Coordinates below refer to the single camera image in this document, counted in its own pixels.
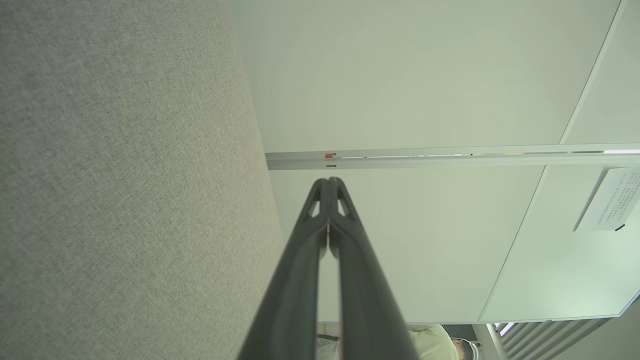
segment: gray carpet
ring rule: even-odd
[[[232,359],[283,241],[228,10],[0,24],[0,359]]]

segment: white sign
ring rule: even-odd
[[[612,168],[598,187],[578,231],[616,230],[640,199],[640,167]]]

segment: metal ceiling track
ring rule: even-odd
[[[269,152],[269,170],[444,166],[625,165],[640,163],[640,143]]]

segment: ceiling light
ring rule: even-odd
[[[507,324],[507,326],[504,327],[503,330],[500,331],[500,336],[504,336],[507,332],[509,332],[509,330],[511,330],[511,328],[515,325],[515,322],[510,322]]]

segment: white wall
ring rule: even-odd
[[[636,302],[621,317],[578,341],[554,360],[632,360],[640,359],[640,302]]]

